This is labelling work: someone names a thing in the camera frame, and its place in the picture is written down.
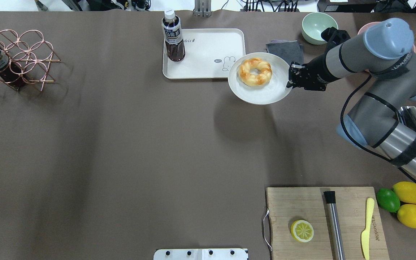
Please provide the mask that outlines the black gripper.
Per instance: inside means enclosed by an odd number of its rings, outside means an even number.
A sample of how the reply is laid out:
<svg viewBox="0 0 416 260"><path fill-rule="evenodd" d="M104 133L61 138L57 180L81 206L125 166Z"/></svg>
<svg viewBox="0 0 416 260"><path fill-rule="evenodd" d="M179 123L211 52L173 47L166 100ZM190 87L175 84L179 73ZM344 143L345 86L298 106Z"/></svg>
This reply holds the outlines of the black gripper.
<svg viewBox="0 0 416 260"><path fill-rule="evenodd" d="M330 54L330 50L338 47L351 37L347 31L335 27L325 29L321 36L327 41L325 53L312 59L307 64L301 65L295 61L291 62L287 88L302 87L305 90L325 91L328 83L340 79L330 72L326 58Z"/></svg>

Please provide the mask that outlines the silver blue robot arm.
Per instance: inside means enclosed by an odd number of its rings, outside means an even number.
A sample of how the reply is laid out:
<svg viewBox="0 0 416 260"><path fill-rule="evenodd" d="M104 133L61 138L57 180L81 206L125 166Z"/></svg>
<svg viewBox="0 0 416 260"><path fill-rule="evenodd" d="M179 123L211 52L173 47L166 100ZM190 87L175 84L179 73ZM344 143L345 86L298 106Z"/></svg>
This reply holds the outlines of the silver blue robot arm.
<svg viewBox="0 0 416 260"><path fill-rule="evenodd" d="M329 27L321 33L325 53L307 64L292 62L287 88L325 91L327 84L368 70L374 82L348 114L338 133L391 163L416 183L416 131L397 120L401 106L416 101L414 33L400 18L390 18L351 38Z"/></svg>

